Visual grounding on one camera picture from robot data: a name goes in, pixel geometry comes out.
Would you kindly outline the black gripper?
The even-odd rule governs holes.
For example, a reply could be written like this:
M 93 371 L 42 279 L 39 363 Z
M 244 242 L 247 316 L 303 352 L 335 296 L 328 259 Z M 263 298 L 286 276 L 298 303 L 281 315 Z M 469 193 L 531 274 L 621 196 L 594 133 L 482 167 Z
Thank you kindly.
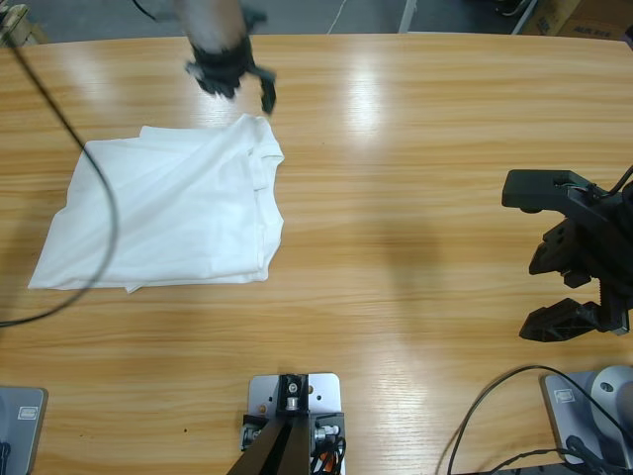
M 196 79 L 211 78 L 220 82 L 203 81 L 202 89 L 212 96 L 227 99 L 235 97 L 237 85 L 231 82 L 239 79 L 246 71 L 257 77 L 261 86 L 261 109 L 271 115 L 275 107 L 275 73 L 253 63 L 250 38 L 243 38 L 234 47 L 221 51 L 209 51 L 193 46 L 194 59 L 185 70 Z
M 543 236 L 528 266 L 531 275 L 558 272 L 570 288 L 596 279 L 599 301 L 566 298 L 531 312 L 519 336 L 566 341 L 597 331 L 630 332 L 632 309 L 632 185 L 607 192 L 594 184 L 554 184 L 543 208 L 565 220 Z

